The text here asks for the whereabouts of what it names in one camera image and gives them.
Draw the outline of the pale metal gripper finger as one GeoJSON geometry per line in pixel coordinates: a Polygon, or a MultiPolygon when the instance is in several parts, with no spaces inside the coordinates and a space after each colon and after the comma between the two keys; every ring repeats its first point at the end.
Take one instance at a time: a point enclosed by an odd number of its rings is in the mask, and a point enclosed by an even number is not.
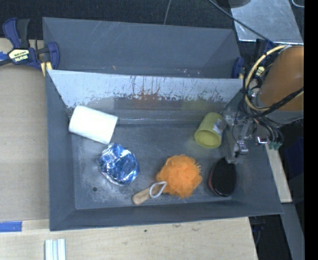
{"type": "Polygon", "coordinates": [[[225,140],[225,159],[230,164],[237,162],[236,158],[237,144],[233,138],[226,138],[225,140]]]}
{"type": "Polygon", "coordinates": [[[241,164],[245,157],[248,155],[249,149],[245,141],[237,142],[236,160],[238,164],[241,164]]]}

